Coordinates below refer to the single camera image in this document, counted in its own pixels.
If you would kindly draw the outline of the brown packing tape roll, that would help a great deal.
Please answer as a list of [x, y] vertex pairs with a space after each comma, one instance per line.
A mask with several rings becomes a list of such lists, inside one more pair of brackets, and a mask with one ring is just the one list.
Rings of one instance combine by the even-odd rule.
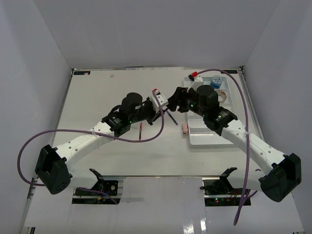
[[227, 94], [222, 90], [216, 90], [218, 94], [218, 101], [224, 103], [227, 100]]

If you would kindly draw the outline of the blue tape roll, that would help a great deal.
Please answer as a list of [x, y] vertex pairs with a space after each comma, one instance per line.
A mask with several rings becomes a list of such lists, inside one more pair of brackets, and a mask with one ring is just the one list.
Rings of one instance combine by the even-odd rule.
[[219, 89], [220, 86], [223, 83], [223, 77], [221, 76], [213, 76], [210, 82], [210, 85], [214, 88], [214, 89]]

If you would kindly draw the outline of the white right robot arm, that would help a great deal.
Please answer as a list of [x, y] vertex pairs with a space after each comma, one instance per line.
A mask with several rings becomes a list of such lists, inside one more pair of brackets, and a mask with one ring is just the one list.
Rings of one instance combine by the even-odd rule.
[[280, 202], [301, 183], [301, 159], [274, 149], [254, 134], [230, 110], [220, 106], [217, 92], [210, 85], [197, 89], [178, 87], [168, 99], [168, 109], [191, 111], [203, 118], [204, 124], [230, 141], [250, 158], [265, 174], [259, 179], [261, 191], [272, 201]]

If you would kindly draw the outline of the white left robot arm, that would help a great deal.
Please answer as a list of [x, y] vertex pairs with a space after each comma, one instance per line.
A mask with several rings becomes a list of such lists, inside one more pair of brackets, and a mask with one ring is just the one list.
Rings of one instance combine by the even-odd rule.
[[153, 90], [146, 100], [138, 93], [128, 93], [122, 103], [91, 130], [55, 148], [43, 147], [35, 173], [53, 195], [67, 187], [82, 187], [91, 194], [99, 194], [104, 182], [101, 174], [94, 169], [80, 171], [74, 165], [103, 144], [128, 132], [133, 123], [145, 120], [152, 124], [158, 117], [163, 117], [162, 109], [167, 104], [167, 98], [158, 90]]

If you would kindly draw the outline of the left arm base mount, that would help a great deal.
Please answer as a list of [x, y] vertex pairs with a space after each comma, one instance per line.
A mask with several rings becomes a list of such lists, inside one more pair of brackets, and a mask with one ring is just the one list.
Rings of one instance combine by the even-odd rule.
[[104, 179], [94, 169], [90, 171], [97, 178], [96, 184], [91, 189], [75, 189], [72, 204], [118, 205], [121, 200], [121, 193], [118, 192], [119, 181]]

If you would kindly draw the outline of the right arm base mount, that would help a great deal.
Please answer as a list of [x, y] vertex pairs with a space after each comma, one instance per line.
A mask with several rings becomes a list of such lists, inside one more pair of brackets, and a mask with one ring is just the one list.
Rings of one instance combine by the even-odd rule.
[[242, 186], [234, 186], [229, 177], [236, 172], [236, 167], [226, 169], [216, 177], [203, 177], [200, 190], [204, 193], [206, 207], [238, 206], [242, 195]]

